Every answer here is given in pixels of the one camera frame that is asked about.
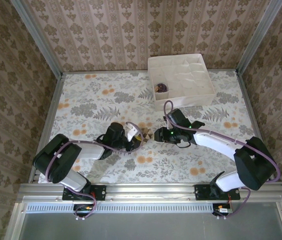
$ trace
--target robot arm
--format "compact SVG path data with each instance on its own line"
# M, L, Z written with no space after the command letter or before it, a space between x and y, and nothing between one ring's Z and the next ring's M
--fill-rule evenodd
M206 129L205 124L199 121L190 123L182 112L176 108L167 114L171 122L185 128ZM231 160L235 161L237 170L233 172L222 172L218 174L210 183L211 192L215 196L224 194L232 189L247 186L253 190L258 190L267 179L275 172L275 167L264 157L253 152L245 146L240 146L230 140L226 140L217 135L193 130L184 130L171 126L167 121L167 127L162 127L155 131L154 140L178 144L181 141L188 142L214 149ZM273 157L268 152L264 143L257 137L247 140L247 145L263 152L271 159Z
M113 150L125 149L129 152L137 149L141 141L135 136L139 132L130 123L127 123L126 127L127 132L121 124L113 122L106 133L96 139L95 142L98 144L85 144L84 141L78 140L68 143L70 140L66 136L58 134L35 156L32 164L45 174L54 155L63 145L68 144L52 163L48 176L45 177L54 184L61 183L76 192L89 194L91 182L71 169L75 160L79 158L103 160L109 157Z

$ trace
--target black mounting plate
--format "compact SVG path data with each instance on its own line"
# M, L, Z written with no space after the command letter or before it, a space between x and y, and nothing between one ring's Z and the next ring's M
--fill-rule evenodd
M232 189L219 197L210 196L211 194L211 186L209 184L196 184L194 185L195 190L195 200L197 201L205 201L205 200L225 200L229 199L228 194L231 196L232 200L240 200L240 192L238 188Z
M95 196L95 199L97 201L105 201L106 196L106 185L91 185L90 187L90 193L91 195ZM86 196L80 196L72 193L67 188L63 189L63 195L62 200L65 201L86 201L90 200L89 197Z

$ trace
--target wire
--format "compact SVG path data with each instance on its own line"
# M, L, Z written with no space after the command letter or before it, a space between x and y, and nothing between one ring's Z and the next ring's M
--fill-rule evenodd
M86 194L86 193L81 193L81 192L78 192L78 191L75 191L75 190L73 190L72 188L70 188L70 187L66 187L70 192L72 192L72 193L74 193L74 194L76 194L76 195L80 195L80 196L84 196L84 197L89 197L89 198L91 198L92 200L93 200L93 208L92 208L92 210L87 214L87 215L85 215L85 216L79 216L78 214L77 214L77 211L78 211L78 209L79 209L79 207L75 210L75 212L74 212L74 215L78 218L78 219L86 219L86 218L88 218L89 216L91 216L92 215L92 213L95 211L95 209L96 209L96 199L95 199L95 197L93 197L92 195L90 195L90 194Z
M229 201L228 202L230 203L230 208L233 208L231 195L229 193L227 195L229 196Z
M241 189L245 189L245 190L247 190L247 191L249 192L249 193L247 194L247 197L245 198L244 202L239 206L239 208L236 209L235 212L233 212L233 213L231 213L231 214L228 214L228 215L226 216L226 218L230 218L230 217L236 215L236 214L245 206L247 200L250 198L251 190L250 190L249 188L247 188L247 187L241 187Z
M274 167L275 167L275 170L277 172L277 176L273 179L273 180L269 180L267 181L267 183L273 183L273 182L276 182L280 179L281 177L281 171L279 169L279 167L277 166L277 164L269 157L267 156L266 154L264 154L263 152L259 151L258 149L242 142L242 141L238 141L232 137L229 137L229 136L226 136L226 135L223 135L221 133L218 133L218 132L215 132L215 131L210 131L210 130L206 130L206 129L199 129L199 128L188 128L188 127L183 127L183 126L180 126L180 125L177 125L175 123L173 123L167 116L167 113L166 113L166 104L167 103L170 103L171 104L171 111L173 110L173 102L170 101L170 100L167 100L165 103L164 103L164 106L163 106L163 112L164 112L164 115L166 117L166 120L168 122L170 122L171 125L179 128L179 129L184 129L184 130L188 130L188 131L194 131L194 132L202 132L202 133L208 133L208 134L211 134L211 135L215 135L215 136L218 136L220 138L223 138L225 140L229 140L235 144L239 144L239 145L242 145L242 146L245 146L251 150L253 150L255 153L261 155L262 157L266 158Z
M49 179L48 176L49 176L49 172L50 172L50 169L51 169L51 167L52 167L54 161L56 160L57 156L63 151L63 149L65 149L66 146L68 146L68 145L71 144L71 143L74 143L74 144L76 144L76 143L94 144L94 145L98 145L98 146L101 146L101 147L110 149L110 150L112 150L112 151L114 151L114 152L117 152L117 153L125 153L125 154L133 153L133 152L139 150L139 148L142 146L142 143L143 143L143 141L144 141L144 137L143 137L142 131L141 131L141 129L140 129L136 124L134 124L134 123L132 123L132 122L130 122L130 121L127 121L126 123L127 123L127 124L131 124L132 126L134 126L134 127L136 128L136 130L140 133L142 140L141 140L141 143L140 143L140 146L139 146L139 147L137 147L136 149L134 149L134 150L132 150L132 151L122 151L122 150L118 150L118 149L112 148L112 147L110 147L110 146L107 146L107 145L104 145L104 144L101 144L101 143L98 143L98 142L95 142L95 141L87 141L87 140L72 140L72 141L68 141L68 142L66 142L64 145L62 145L62 146L60 147L60 149L56 152L56 154L52 157L52 159L51 159L51 161L50 161L50 163L49 163L49 165L47 166L46 171L45 171L45 179L46 179L48 182L50 182L50 179ZM68 186L64 186L64 187L67 188L70 192L72 192L72 193L74 193L74 194L76 194L76 195L80 195L80 196L84 196L84 197L89 197L90 199L93 200L94 206L93 206L92 210L91 210L86 216L84 216L84 217L79 217L79 216L77 215L77 210L75 211L76 217L77 217L77 218L80 218L80 219L85 219L85 218L88 218L89 216L91 216L92 213L93 213L93 212L95 211L95 209L96 209L96 204L97 204L97 203L96 203L95 197L93 197L93 196L90 195L90 194L86 194L86 193L81 193L81 192L75 191L75 190L73 190L72 188L70 188L70 187L68 187Z

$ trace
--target floral table surface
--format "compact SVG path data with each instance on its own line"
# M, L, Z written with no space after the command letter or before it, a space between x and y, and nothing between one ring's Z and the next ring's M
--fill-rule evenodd
M234 70L209 70L209 75L217 93L212 104L180 108L183 114L237 139L251 138L254 131ZM154 132L164 126L162 117L163 111L154 110L146 71L68 74L50 139L59 133L75 140L96 139L111 122L131 121ZM77 159L73 169L93 183L198 183L234 170L235 163L203 146L180 149L150 139L133 154ZM42 174L39 183L45 183Z

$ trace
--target white compartment organizer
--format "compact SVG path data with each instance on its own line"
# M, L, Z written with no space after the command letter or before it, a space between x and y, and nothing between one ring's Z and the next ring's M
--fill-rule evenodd
M155 96L155 110L162 110L166 100L175 107L210 105L215 97L210 76L201 54L156 56L148 59L148 74ZM167 92L155 92L165 84Z

